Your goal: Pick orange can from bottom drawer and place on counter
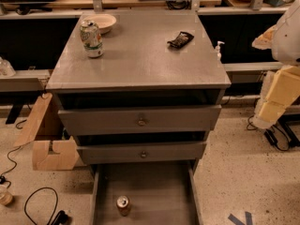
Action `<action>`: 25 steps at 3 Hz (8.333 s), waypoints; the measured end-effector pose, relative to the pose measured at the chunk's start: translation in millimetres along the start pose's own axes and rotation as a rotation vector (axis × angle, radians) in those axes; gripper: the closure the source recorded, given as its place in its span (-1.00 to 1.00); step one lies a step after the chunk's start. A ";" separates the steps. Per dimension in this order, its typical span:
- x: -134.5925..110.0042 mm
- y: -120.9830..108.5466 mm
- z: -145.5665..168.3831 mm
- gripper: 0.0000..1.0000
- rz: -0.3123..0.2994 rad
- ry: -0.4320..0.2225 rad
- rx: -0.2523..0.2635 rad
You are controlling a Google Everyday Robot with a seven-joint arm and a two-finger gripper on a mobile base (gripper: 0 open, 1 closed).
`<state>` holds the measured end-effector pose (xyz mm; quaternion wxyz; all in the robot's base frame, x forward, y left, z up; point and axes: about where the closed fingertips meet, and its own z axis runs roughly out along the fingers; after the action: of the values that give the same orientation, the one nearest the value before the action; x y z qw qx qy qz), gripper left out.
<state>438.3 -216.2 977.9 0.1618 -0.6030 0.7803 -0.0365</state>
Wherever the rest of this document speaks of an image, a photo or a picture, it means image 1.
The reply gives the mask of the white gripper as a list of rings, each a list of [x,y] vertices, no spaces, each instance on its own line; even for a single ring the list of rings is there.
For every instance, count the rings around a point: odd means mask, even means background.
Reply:
[[[252,122],[257,128],[268,129],[300,97],[300,67],[288,65],[277,72],[268,71],[263,83],[265,94],[257,102]]]

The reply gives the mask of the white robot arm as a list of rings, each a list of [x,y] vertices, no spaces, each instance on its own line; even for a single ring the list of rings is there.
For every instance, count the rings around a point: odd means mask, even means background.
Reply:
[[[254,126],[267,129],[300,97],[299,0],[292,3],[276,25],[259,36],[262,38],[271,39],[272,56],[282,64],[277,72],[267,72],[255,107]]]

